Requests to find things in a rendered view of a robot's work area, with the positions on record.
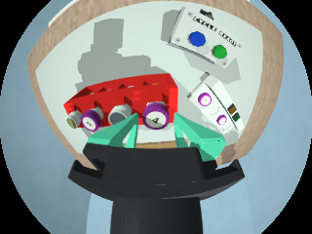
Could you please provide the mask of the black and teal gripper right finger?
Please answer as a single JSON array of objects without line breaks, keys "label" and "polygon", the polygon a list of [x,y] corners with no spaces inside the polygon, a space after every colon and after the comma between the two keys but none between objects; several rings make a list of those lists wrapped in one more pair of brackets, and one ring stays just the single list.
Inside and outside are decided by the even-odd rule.
[{"label": "black and teal gripper right finger", "polygon": [[197,147],[203,162],[215,160],[226,145],[223,135],[192,122],[175,112],[176,148],[188,147],[183,133],[190,140],[190,147]]}]

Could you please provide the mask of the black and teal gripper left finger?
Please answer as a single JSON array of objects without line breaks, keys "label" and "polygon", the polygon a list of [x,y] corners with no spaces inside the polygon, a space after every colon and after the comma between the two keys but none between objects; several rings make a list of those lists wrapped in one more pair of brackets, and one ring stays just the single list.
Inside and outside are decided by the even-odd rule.
[{"label": "black and teal gripper left finger", "polygon": [[138,114],[135,113],[127,119],[91,135],[87,142],[123,147],[123,140],[130,133],[125,147],[136,148],[137,132]]}]

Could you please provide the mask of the pale grey flat mat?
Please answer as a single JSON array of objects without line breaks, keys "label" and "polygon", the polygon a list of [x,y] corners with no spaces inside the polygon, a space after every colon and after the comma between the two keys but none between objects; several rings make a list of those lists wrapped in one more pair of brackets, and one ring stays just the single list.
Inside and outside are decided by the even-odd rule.
[{"label": "pale grey flat mat", "polygon": [[[211,12],[214,21],[245,47],[227,65],[210,63],[168,45],[182,7]],[[188,96],[213,75],[230,95],[246,127],[257,97],[263,62],[261,32],[222,10],[182,1],[153,1],[122,7],[92,19],[60,41],[35,70],[43,99],[59,129],[83,154],[96,132],[71,129],[64,104],[85,87],[140,75],[170,73],[177,87],[177,113],[221,131]]]}]

